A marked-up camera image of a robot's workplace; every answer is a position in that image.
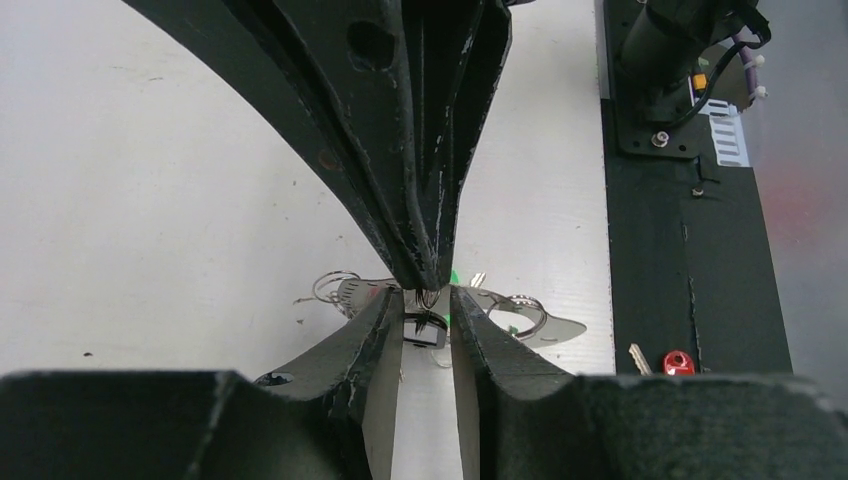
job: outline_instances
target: white plastic piece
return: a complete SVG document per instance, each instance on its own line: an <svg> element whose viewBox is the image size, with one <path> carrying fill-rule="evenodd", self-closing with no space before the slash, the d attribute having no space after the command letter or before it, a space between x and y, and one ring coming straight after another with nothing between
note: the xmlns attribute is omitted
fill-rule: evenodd
<svg viewBox="0 0 848 480"><path fill-rule="evenodd" d="M751 100L754 100L755 98L766 98L766 97L768 97L768 90L766 90L766 87L764 87L762 85L757 86L757 88L754 89L754 93L752 93L749 96L749 98Z"/></svg>
<svg viewBox="0 0 848 480"><path fill-rule="evenodd" d="M745 64L745 70L749 68L760 68L766 63L766 57L762 55L757 55L753 60Z"/></svg>

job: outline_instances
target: silver metal part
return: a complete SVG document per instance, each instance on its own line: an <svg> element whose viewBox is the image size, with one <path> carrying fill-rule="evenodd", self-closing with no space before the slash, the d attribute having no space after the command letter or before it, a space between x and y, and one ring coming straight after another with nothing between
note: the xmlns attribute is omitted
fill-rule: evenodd
<svg viewBox="0 0 848 480"><path fill-rule="evenodd" d="M667 132L661 130L651 137L651 144L657 148L665 148L670 138Z"/></svg>
<svg viewBox="0 0 848 480"><path fill-rule="evenodd" d="M339 285L339 300L343 307L356 315L368 301L386 287L398 286L394 279L366 280L347 279ZM434 314L445 317L450 314L450 289L448 285L442 289L433 307L429 309ZM524 332L519 332L516 338L530 348L547 347L566 342L586 331L582 323L555 317L549 314L542 304L525 295L512 297L475 287L464 287L472 298L486 312L494 310L516 313L530 319L535 326ZM414 291L404 291L407 312L420 311L417 295Z"/></svg>
<svg viewBox="0 0 848 480"><path fill-rule="evenodd" d="M716 162L722 167L750 167L742 117L736 105L724 100L710 100L699 113L710 117Z"/></svg>
<svg viewBox="0 0 848 480"><path fill-rule="evenodd" d="M636 368L639 369L639 373L642 375L651 375L654 373L651 371L651 366L648 365L648 361L645 359L645 355L642 353L642 349L639 348L639 345L631 343L630 348L627 351L630 352L630 356L633 357L633 361L636 362Z"/></svg>
<svg viewBox="0 0 848 480"><path fill-rule="evenodd" d="M335 272L326 273L320 277L312 284L312 297L301 298L296 300L296 302L303 302L309 300L318 300L319 302L329 303L336 307L336 310L339 311L345 317L351 318L350 311L345 309L344 305L339 301L339 293L338 289L331 289L327 293L323 293L324 289L327 287L334 285L336 283L340 283L343 280L347 280L350 278L360 278L355 272L350 272L347 270L336 270Z"/></svg>

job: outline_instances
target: silver key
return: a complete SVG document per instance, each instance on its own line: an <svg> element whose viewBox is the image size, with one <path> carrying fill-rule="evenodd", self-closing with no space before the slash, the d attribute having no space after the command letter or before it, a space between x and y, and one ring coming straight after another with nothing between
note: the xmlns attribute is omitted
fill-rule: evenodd
<svg viewBox="0 0 848 480"><path fill-rule="evenodd" d="M651 375L654 373L651 371L651 366L648 365L648 361L645 360L645 355L642 353L642 349L639 348L639 345L631 343L630 348L627 351L630 352L630 356L633 357L633 361L636 362L636 368L639 369L639 373L642 375Z"/></svg>
<svg viewBox="0 0 848 480"><path fill-rule="evenodd" d="M471 277L471 281L468 282L468 285L474 288L480 288L483 286L483 282L486 281L486 272L475 273L473 277Z"/></svg>

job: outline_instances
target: black cable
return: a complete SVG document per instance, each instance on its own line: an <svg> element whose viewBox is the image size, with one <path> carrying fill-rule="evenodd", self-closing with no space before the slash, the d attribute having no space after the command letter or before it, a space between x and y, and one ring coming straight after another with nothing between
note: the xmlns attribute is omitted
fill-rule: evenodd
<svg viewBox="0 0 848 480"><path fill-rule="evenodd" d="M716 66L713 67L712 72L710 72L710 75L707 78L707 88L704 89L704 92L701 94L701 97L698 99L698 101L695 102L694 105L692 105L692 108L687 110L686 113L684 113L683 115L681 115L677 119L672 120L671 122L662 124L661 125L662 128L667 129L667 130L671 130L675 127L679 127L680 125L683 125L684 123L688 122L689 120L692 120L692 118L694 118L695 115L697 115L698 112L700 112L701 109L704 108L704 105L706 105L707 102L710 101L710 97L712 96L713 89L715 89L716 83L718 83L718 79L721 77L721 74L724 73L725 69L727 69L727 66L730 65L730 62L739 53L739 51L742 50L745 47L748 47L752 50L756 50L756 49L760 48L761 46L763 46L762 41L756 42L756 43L755 42L739 42L739 43L733 44L732 47L730 47L726 52L724 52L724 55L721 56L718 63L716 63Z"/></svg>
<svg viewBox="0 0 848 480"><path fill-rule="evenodd" d="M766 20L754 6L750 5L745 0L740 0L736 4L736 12L740 17L742 17L748 28L757 36L758 41L737 42L724 52L724 55L721 56L718 63L716 63L716 66L713 67L713 71L710 72L710 76L707 78L707 88L704 89L704 92L701 94L701 98L692 105L692 108L677 119L660 125L662 128L671 130L683 125L689 120L692 120L692 118L694 118L695 115L704 108L704 105L710 101L710 97L712 96L716 83L718 83L718 79L740 51L745 47L748 47L751 50L756 50L771 41L771 30L768 27L768 20Z"/></svg>

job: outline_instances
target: green object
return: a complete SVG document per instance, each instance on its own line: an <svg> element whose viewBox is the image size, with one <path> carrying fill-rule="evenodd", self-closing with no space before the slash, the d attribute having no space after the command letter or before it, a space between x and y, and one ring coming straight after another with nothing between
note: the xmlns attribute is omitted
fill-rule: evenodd
<svg viewBox="0 0 848 480"><path fill-rule="evenodd" d="M456 274L456 270L451 270L451 285L459 285L459 275ZM445 323L450 327L450 315L445 315Z"/></svg>

